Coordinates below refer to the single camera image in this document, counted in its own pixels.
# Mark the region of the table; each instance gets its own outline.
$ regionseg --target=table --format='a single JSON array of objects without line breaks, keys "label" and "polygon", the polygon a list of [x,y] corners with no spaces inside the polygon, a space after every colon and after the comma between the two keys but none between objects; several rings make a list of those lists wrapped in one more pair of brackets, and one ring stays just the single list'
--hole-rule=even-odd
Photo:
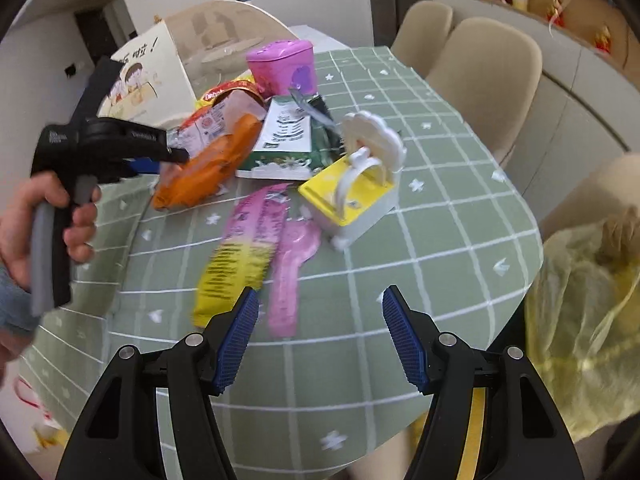
[{"label": "table", "polygon": [[[316,55],[335,120],[370,110],[407,146],[400,208],[347,251],[326,240],[301,269],[298,333],[260,316],[233,387],[213,400],[241,480],[320,479],[371,452],[428,409],[407,383],[380,306],[389,284],[440,330],[486,348],[542,264],[531,212],[468,124],[385,48]],[[148,207],[148,178],[105,189],[96,259],[74,303],[49,314],[22,371],[70,429],[116,350],[167,348],[194,329],[193,295],[234,205],[270,181],[175,212]],[[292,192],[296,216],[299,199]],[[260,292],[268,303],[269,276]],[[166,392],[158,392],[168,477],[180,478]]]}]

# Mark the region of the plastic wrapper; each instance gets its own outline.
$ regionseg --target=plastic wrapper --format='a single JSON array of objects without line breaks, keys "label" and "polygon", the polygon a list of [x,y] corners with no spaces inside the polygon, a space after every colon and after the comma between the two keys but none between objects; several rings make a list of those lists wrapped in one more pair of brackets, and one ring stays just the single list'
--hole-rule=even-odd
[{"label": "plastic wrapper", "polygon": [[224,105],[222,116],[228,133],[223,132],[215,137],[184,166],[161,165],[160,181],[153,199],[154,208],[191,207],[198,204],[216,193],[222,182],[232,176],[251,153],[260,134],[264,109],[242,91],[232,92],[220,104]]},{"label": "plastic wrapper", "polygon": [[640,411],[635,208],[560,231],[525,300],[527,354],[575,441]]},{"label": "plastic wrapper", "polygon": [[204,327],[213,316],[230,311],[246,286],[262,287],[287,216],[287,185],[264,187],[234,209],[198,283],[195,326]]}]

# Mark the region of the clear plastic bag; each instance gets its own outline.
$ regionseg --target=clear plastic bag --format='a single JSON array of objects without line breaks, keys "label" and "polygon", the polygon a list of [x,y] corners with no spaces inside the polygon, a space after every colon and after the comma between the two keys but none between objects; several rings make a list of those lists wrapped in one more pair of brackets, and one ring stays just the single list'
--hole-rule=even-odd
[{"label": "clear plastic bag", "polygon": [[638,212],[554,234],[526,296],[527,354],[574,442],[640,411]]}]

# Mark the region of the yellow snack package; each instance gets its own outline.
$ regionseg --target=yellow snack package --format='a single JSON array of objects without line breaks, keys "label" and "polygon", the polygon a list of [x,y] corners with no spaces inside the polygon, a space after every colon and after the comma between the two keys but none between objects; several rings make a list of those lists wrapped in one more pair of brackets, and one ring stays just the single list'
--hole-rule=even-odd
[{"label": "yellow snack package", "polygon": [[234,209],[198,283],[195,326],[204,327],[213,316],[229,312],[246,286],[261,288],[287,216],[288,185],[263,187]]}]

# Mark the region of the beige chair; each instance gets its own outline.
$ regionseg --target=beige chair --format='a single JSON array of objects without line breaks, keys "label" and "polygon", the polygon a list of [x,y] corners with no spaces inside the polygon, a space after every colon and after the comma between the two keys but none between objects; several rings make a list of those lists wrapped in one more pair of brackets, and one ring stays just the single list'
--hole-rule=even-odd
[{"label": "beige chair", "polygon": [[597,222],[630,205],[640,208],[639,183],[640,153],[627,153],[601,166],[540,222],[542,239],[562,229]]},{"label": "beige chair", "polygon": [[468,18],[451,33],[427,82],[504,165],[541,73],[542,53],[532,38],[489,18]]},{"label": "beige chair", "polygon": [[407,11],[391,52],[422,77],[440,54],[451,30],[453,9],[448,5],[423,0]]}]

